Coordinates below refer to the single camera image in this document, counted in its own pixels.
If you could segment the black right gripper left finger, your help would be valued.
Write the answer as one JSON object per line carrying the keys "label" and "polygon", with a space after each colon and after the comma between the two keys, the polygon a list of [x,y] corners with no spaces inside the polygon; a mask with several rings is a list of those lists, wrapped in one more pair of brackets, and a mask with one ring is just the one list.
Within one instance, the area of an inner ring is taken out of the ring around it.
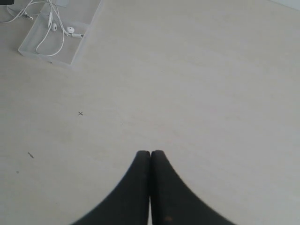
{"label": "black right gripper left finger", "polygon": [[146,225],[150,153],[140,150],[114,190],[75,225]]}

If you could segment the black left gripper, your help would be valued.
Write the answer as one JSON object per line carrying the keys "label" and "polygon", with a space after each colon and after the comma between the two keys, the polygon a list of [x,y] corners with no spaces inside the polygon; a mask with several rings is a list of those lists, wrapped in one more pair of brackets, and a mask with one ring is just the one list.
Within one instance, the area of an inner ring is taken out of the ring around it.
{"label": "black left gripper", "polygon": [[13,5],[15,0],[0,0],[0,5]]}

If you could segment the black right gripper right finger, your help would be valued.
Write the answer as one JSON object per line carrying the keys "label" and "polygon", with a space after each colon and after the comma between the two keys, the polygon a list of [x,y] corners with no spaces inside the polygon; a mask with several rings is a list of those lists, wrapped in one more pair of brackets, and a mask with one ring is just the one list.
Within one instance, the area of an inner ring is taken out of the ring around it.
{"label": "black right gripper right finger", "polygon": [[162,150],[151,153],[150,202],[154,225],[233,224],[191,191]]}

